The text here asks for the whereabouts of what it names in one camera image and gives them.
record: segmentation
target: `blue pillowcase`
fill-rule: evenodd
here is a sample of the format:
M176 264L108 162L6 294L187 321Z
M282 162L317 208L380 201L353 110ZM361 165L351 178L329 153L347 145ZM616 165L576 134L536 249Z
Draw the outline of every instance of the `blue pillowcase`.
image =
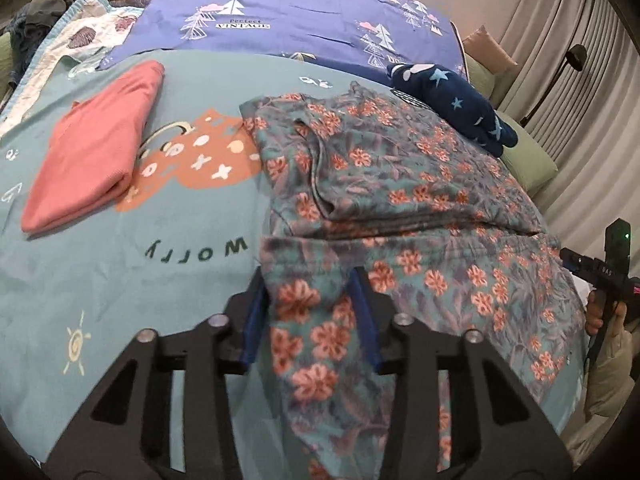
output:
M453 70L438 64L391 64L393 88L427 104L467 139L500 157L518 134L495 113L492 104Z

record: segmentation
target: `cloud print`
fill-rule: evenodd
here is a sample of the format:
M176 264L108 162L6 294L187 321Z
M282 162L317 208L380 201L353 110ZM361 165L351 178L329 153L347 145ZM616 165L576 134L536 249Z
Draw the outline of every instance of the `cloud print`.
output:
M222 10L224 9L225 6L219 5L219 4L209 4L206 5L204 7L200 7L200 10L204 11L204 12L211 12L214 10Z

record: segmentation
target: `folded pink shirt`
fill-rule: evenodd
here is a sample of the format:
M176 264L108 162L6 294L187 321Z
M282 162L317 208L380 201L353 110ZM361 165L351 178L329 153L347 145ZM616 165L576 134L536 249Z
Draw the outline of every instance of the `folded pink shirt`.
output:
M144 61L99 94L72 105L49 139L22 213L24 232L59 227L126 192L163 75L160 63Z

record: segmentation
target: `floral shirt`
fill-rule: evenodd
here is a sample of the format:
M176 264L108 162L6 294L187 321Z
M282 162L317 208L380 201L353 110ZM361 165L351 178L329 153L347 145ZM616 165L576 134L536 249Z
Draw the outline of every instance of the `floral shirt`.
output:
M241 106L273 185L261 264L273 369L312 478L376 478L394 379L364 361L348 272L434 330L481 330L540 402L583 324L558 241L503 164L430 110L345 95ZM441 467L450 459L440 377Z

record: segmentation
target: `person's hand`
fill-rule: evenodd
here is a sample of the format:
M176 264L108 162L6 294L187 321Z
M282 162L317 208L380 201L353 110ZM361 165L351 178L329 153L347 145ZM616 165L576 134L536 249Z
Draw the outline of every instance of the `person's hand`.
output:
M587 303L587 321L584 329L587 334L594 336L598 333L598 330L602 328L602 313L604 311L604 304L606 300L606 294L603 290L592 290L589 294ZM624 328L624 322L626 317L626 304L624 301L618 301L614 303L614 317L610 321L612 323L611 335L617 336L622 332Z

